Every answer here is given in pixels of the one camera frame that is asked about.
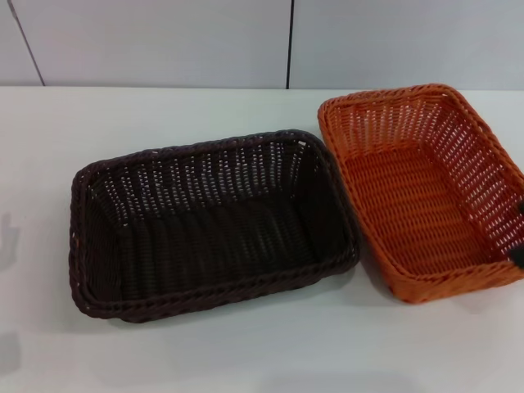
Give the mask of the dark brown woven basket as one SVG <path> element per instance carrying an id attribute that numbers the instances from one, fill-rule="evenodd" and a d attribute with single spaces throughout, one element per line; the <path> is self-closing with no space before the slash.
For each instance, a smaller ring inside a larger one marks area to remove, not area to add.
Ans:
<path id="1" fill-rule="evenodd" d="M 71 187 L 71 295 L 93 318 L 146 323 L 300 289 L 359 254 L 337 164 L 306 131 L 100 160 Z"/>

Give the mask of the orange-yellow woven basket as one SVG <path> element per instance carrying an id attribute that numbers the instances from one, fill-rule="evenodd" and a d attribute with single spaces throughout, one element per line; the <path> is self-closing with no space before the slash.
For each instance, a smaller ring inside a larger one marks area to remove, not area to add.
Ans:
<path id="1" fill-rule="evenodd" d="M 318 109 L 323 140 L 391 293 L 418 304 L 524 280 L 524 173 L 445 84 L 351 93 Z"/>

